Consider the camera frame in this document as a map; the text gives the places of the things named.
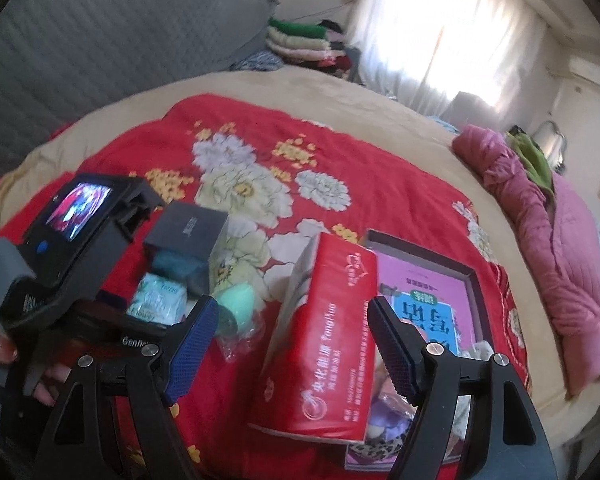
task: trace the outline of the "folded green cloth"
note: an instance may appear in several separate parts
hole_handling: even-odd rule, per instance
[[[549,168],[544,153],[527,134],[517,134],[509,137],[509,147],[516,152],[520,162],[525,167],[526,176],[536,184],[549,200],[554,199],[554,174]]]
[[[305,25],[304,23],[281,22],[276,18],[269,20],[269,25],[288,36],[301,36],[303,38],[314,38],[324,40],[327,37],[327,28],[321,25]]]

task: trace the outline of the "dark gray box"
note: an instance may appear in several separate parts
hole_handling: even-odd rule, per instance
[[[209,294],[226,244],[229,215],[186,202],[171,202],[144,240],[152,271],[186,283],[194,295]]]

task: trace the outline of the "curtain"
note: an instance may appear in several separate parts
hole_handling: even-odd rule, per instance
[[[361,0],[349,41],[376,92],[426,116],[465,92],[504,118],[546,28],[523,0]]]

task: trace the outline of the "silver bolt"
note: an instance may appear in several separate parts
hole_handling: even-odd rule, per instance
[[[431,355],[441,355],[444,351],[445,347],[443,347],[440,343],[429,343],[427,345],[427,352],[429,352]]]
[[[87,368],[91,366],[93,363],[93,357],[90,355],[83,355],[80,359],[78,359],[78,366],[80,368]]]
[[[148,345],[144,345],[140,352],[144,357],[153,357],[158,353],[158,350],[160,350],[158,345],[149,343]]]
[[[504,354],[494,355],[493,360],[496,361],[496,364],[500,366],[507,366],[509,364],[509,358]]]

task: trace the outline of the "beige bed sheet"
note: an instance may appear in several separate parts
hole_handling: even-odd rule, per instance
[[[566,400],[557,343],[538,290],[498,203],[450,150],[452,134],[359,86],[310,70],[214,73],[144,92],[87,115],[35,149],[0,181],[0,227],[39,189],[128,129],[161,117],[181,99],[215,93],[319,121],[395,153],[462,191],[474,203],[499,262],[507,269],[528,351],[532,399],[552,448],[573,438],[600,404],[600,382]]]

